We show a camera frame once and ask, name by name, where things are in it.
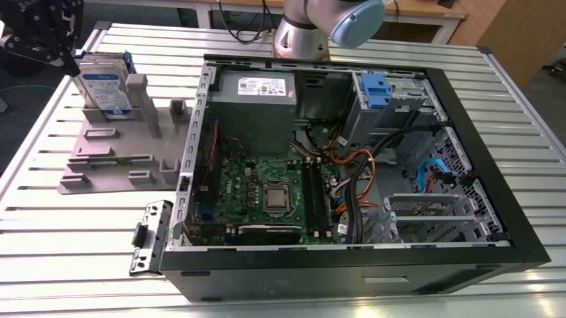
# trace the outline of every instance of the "sticker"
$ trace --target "sticker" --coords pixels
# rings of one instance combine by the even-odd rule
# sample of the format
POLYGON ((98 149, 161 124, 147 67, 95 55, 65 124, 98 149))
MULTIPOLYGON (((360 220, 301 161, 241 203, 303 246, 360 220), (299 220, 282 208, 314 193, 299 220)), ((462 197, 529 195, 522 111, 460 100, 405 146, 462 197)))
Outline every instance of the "sticker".
POLYGON ((285 79, 241 78, 238 80, 238 95, 287 96, 285 79))
POLYGON ((114 74, 85 74, 89 95, 109 118, 126 118, 133 112, 127 95, 119 90, 121 80, 114 74))
POLYGON ((338 224, 338 230, 337 230, 337 232, 338 232, 339 234, 346 235, 346 234, 348 234, 348 225, 338 224))
POLYGON ((338 136, 337 142, 343 146, 346 146, 346 144, 348 144, 348 140, 342 136, 338 136))
POLYGON ((93 166, 118 166, 119 165, 118 161, 93 161, 93 162, 89 162, 89 164, 93 166))

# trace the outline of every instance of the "black cable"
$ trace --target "black cable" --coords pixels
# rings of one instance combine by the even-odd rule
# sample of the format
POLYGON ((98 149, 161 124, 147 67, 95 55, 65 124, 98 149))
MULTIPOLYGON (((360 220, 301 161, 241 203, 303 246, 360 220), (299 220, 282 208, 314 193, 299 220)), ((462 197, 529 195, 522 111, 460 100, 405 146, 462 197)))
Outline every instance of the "black cable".
POLYGON ((249 27, 254 24, 257 18, 259 17, 259 13, 254 15, 254 18, 251 19, 250 23, 246 26, 242 26, 237 31, 237 36, 241 37, 241 32, 249 30, 249 27))
POLYGON ((396 26, 397 26, 397 24, 400 23, 400 3, 397 2, 397 0, 393 0, 394 1, 394 4, 396 4, 396 15, 394 15, 394 17, 393 17, 393 22, 392 22, 392 24, 389 25, 389 30, 388 30, 388 35, 386 35, 386 40, 390 38, 390 36, 392 36, 392 32, 393 32, 393 30, 394 30, 394 28, 396 28, 396 26))
POLYGON ((263 1, 263 7, 265 7, 265 9, 267 10, 267 13, 269 13, 269 18, 271 20, 271 28, 277 28, 274 15, 271 14, 271 10, 269 9, 266 1, 263 1))
POLYGON ((263 2, 262 24, 261 24, 261 26, 259 26, 258 33, 257 33, 257 34, 255 34, 255 36, 251 38, 251 40, 243 40, 243 39, 241 39, 241 38, 239 38, 239 36, 238 36, 238 34, 235 34, 235 33, 233 32, 233 30, 230 30, 229 25, 227 25, 227 22, 226 22, 226 19, 225 19, 225 10, 222 9, 222 1, 221 1, 221 0, 217 0, 217 2, 219 3, 219 10, 221 10, 222 24, 225 25, 225 28, 227 29, 227 31, 229 31, 229 33, 230 33, 230 35, 233 35, 233 37, 237 39, 237 41, 238 41, 241 44, 243 44, 243 45, 253 44, 253 43, 254 43, 254 42, 259 39, 259 36, 261 36, 261 34, 262 34, 262 31, 263 31, 263 26, 266 25, 266 15, 267 15, 267 12, 269 12, 269 7, 267 7, 266 0, 262 0, 262 2, 263 2))

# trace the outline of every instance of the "aluminum table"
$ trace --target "aluminum table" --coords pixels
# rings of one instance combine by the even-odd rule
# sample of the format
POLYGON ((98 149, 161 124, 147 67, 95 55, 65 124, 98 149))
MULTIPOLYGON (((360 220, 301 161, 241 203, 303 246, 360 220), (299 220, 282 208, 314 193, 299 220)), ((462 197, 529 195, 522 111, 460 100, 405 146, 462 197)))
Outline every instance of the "aluminum table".
MULTIPOLYGON (((91 52, 134 54, 158 107, 193 100, 203 54, 270 56, 271 39, 243 46, 222 30, 113 24, 91 52)), ((0 179, 0 313, 109 313, 169 317, 558 317, 566 315, 566 151, 490 54, 474 47, 370 41, 331 45, 337 61, 446 71, 552 263, 452 295, 190 304, 163 278, 130 278, 133 230, 149 202, 173 191, 59 195, 56 186, 85 120, 65 78, 0 179)))

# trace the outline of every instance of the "floor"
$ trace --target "floor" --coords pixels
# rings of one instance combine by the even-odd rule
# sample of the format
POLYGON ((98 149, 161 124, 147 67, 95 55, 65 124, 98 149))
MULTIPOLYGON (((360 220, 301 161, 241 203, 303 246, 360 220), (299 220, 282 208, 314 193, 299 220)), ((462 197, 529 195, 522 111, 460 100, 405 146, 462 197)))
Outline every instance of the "floor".
POLYGON ((542 70, 524 87, 524 93, 546 124, 566 145, 566 74, 553 77, 542 70))

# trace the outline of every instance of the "metal bracket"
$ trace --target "metal bracket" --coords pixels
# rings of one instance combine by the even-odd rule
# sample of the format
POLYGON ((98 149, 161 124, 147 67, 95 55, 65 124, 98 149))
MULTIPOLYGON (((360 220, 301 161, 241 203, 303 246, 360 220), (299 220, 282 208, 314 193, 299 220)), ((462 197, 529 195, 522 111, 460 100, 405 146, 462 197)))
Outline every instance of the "metal bracket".
POLYGON ((161 276, 159 263, 166 246, 166 237, 173 214, 174 203, 158 201, 146 207, 143 219, 135 231, 133 245, 135 247, 130 276, 161 276))

